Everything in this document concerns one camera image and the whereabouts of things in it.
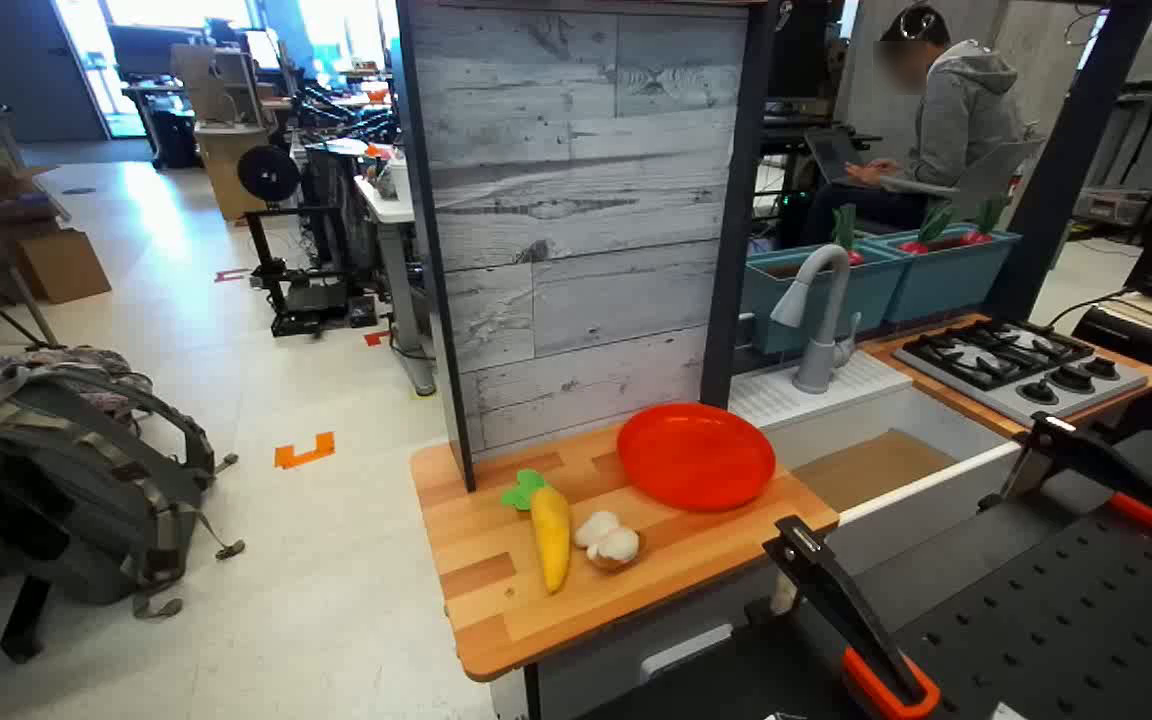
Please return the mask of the grey toy tap faucet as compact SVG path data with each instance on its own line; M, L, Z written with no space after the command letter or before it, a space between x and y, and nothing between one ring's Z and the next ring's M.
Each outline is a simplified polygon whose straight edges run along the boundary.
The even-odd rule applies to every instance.
M819 244L807 251L807 262L795 267L793 285L785 288L785 297L771 304L771 319L785 330L802 330L805 312L807 312L807 294L816 285L816 276L829 273L829 300L823 300L823 316L816 325L816 335L807 342L802 369L793 378L793 383L807 396L823 396L834 378L835 378L835 325L846 312L846 297L848 297L848 276L853 276L853 257L846 244Z

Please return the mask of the yellow toy corn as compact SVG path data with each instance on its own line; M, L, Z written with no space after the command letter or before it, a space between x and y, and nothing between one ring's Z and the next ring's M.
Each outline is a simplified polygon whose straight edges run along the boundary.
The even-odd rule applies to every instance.
M544 592L555 596L572 568L572 505L535 469L526 469L506 505L526 511L534 525Z

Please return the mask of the orange plastic plate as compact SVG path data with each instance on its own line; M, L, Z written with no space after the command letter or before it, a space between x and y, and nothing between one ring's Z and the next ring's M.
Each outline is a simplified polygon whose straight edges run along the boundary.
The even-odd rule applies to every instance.
M631 488L689 511L727 511L766 495L778 452L761 427L708 403L653 403L620 423L618 462Z

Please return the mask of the white toy mushroom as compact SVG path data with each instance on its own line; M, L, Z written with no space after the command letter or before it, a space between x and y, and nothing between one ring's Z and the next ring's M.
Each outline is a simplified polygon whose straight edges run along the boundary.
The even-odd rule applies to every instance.
M578 546L585 547L585 559L600 573L620 573L640 559L640 533L628 528L618 511L593 511L578 528Z

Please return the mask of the grey wood-pattern back panel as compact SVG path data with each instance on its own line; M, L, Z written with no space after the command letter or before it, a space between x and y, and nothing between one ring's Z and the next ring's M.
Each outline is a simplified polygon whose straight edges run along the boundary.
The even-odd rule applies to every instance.
M771 0L399 0L452 469L720 391Z

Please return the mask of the wooden counter board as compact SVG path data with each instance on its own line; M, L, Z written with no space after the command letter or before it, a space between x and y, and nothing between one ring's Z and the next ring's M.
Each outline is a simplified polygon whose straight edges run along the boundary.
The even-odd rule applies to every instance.
M566 587L548 592L534 520L506 505L522 469L535 469L569 495L572 525L611 511L640 536L640 555L605 573L572 551ZM456 660L474 680L540 664L686 592L733 582L766 555L766 542L785 517L802 517L813 533L835 525L835 511L787 469L746 510L669 510L623 481L611 423L479 462L478 488L464 488L460 457L449 445L421 448L407 471Z

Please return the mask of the black orange clamp near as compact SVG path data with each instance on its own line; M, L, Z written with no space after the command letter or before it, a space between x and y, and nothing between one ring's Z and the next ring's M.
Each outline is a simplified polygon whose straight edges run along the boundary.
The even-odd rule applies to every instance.
M802 520L785 517L766 555L846 642L835 672L853 699L877 720L933 720L940 684L894 642L835 551Z

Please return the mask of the white toy sink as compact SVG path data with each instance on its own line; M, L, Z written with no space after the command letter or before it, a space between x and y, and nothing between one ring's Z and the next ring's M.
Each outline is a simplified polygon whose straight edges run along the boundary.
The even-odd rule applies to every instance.
M864 353L819 396L802 391L793 369L741 373L727 407L842 517L829 546L853 573L972 520L1020 457L1017 440Z

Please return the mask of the teal bin right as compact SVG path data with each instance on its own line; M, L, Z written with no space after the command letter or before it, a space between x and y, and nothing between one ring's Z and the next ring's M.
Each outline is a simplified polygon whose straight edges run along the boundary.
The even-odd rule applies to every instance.
M903 262L903 276L898 285L890 319L922 325L979 310L1017 244L1017 233L962 233L958 241L935 247L922 241L900 241L898 251Z

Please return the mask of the toy gas stove top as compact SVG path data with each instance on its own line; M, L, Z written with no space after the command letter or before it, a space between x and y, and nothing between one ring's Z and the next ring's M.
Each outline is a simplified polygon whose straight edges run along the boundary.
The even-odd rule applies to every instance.
M1144 390L1136 369L1083 342L1003 319L922 332L898 361L1020 423L1040 412L1078 421Z

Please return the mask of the seated person in grey hoodie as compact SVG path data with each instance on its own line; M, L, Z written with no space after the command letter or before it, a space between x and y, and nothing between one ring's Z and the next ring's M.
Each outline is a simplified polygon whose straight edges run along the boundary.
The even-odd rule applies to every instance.
M916 227L930 211L924 186L958 187L970 170L1028 139L1017 106L1017 68L979 40L952 40L935 10L903 10L880 36L877 62L916 93L916 133L903 165L864 160L846 170L807 211L807 237L834 237L835 211Z

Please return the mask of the black orange clamp far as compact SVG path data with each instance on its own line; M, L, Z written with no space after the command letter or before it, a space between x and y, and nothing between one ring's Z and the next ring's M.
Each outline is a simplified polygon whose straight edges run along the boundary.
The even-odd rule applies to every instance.
M1152 533L1152 476L1113 445L1082 433L1063 416L1036 412L1023 433L1020 462L1011 466L999 488L1003 500L1020 500L1043 488L1043 476L1034 471L1034 462L1043 462L1051 471L1068 469L1082 471L1083 481L1105 484L1108 510L1128 525Z

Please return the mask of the grey backpack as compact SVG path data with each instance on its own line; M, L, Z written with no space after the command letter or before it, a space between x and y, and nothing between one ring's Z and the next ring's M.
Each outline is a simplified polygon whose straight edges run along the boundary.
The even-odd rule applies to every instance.
M244 551L206 517L234 466L119 353L0 357L0 559L26 575L0 654L17 664L41 654L51 592L174 619L195 533L217 542L222 559Z

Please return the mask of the cardboard box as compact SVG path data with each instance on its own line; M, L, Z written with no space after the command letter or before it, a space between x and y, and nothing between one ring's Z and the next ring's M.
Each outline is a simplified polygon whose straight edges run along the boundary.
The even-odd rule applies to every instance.
M93 241L71 227L21 241L21 264L31 297L48 304L108 294L108 276Z

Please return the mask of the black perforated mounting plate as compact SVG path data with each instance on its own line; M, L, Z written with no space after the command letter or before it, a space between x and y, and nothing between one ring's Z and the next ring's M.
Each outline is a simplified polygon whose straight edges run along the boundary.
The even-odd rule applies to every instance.
M1152 433L1113 448L1152 476ZM1082 471L846 573L940 684L933 720L1152 720L1152 533ZM846 688L842 649L802 596L587 720L877 720Z

